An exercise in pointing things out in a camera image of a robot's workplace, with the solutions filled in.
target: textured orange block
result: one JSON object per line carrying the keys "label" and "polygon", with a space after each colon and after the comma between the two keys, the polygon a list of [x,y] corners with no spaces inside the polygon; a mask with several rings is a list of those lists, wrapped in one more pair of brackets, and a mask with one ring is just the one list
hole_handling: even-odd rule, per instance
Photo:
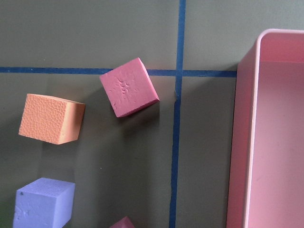
{"label": "textured orange block", "polygon": [[19,134],[53,144],[77,140],[84,110],[83,103],[28,94]]}

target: magenta block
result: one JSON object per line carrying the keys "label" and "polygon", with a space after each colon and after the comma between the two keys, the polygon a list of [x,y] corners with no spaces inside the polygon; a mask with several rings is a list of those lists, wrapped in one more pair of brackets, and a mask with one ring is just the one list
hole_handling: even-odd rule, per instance
{"label": "magenta block", "polygon": [[126,216],[122,220],[116,222],[110,228],[135,228],[130,221],[130,219]]}
{"label": "magenta block", "polygon": [[40,178],[17,190],[13,228],[62,228],[72,215],[75,184]]}
{"label": "magenta block", "polygon": [[100,80],[117,117],[130,115],[159,102],[139,58],[101,75]]}
{"label": "magenta block", "polygon": [[304,224],[304,31],[264,31],[237,68],[227,228]]}

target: pink cube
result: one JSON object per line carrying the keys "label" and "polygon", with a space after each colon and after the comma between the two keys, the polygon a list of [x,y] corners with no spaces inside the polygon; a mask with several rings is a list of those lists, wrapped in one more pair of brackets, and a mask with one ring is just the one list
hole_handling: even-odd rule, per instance
{"label": "pink cube", "polygon": [[130,115],[159,102],[147,70],[139,58],[101,75],[100,80],[116,117]]}
{"label": "pink cube", "polygon": [[116,222],[110,228],[135,228],[129,218],[126,216],[122,220]]}
{"label": "pink cube", "polygon": [[19,134],[53,144],[77,140],[84,110],[83,103],[28,94]]}
{"label": "pink cube", "polygon": [[304,224],[304,31],[264,31],[237,68],[227,228]]}

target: pink plastic bin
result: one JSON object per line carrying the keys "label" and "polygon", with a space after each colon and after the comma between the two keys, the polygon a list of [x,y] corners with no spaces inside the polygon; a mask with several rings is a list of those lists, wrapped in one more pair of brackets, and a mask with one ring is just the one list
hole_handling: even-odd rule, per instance
{"label": "pink plastic bin", "polygon": [[304,227],[304,31],[264,31],[237,68],[227,228]]}

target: foam block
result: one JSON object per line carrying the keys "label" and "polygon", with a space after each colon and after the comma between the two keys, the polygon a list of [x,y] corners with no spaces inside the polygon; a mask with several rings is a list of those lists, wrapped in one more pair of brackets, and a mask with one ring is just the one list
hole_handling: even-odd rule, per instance
{"label": "foam block", "polygon": [[130,115],[159,102],[139,58],[101,75],[100,80],[117,117]]}
{"label": "foam block", "polygon": [[53,144],[77,140],[84,110],[83,103],[28,94],[19,134]]}
{"label": "foam block", "polygon": [[126,216],[122,220],[116,222],[110,228],[135,228],[130,221],[130,219]]}
{"label": "foam block", "polygon": [[13,228],[62,228],[72,215],[75,184],[40,178],[17,190]]}

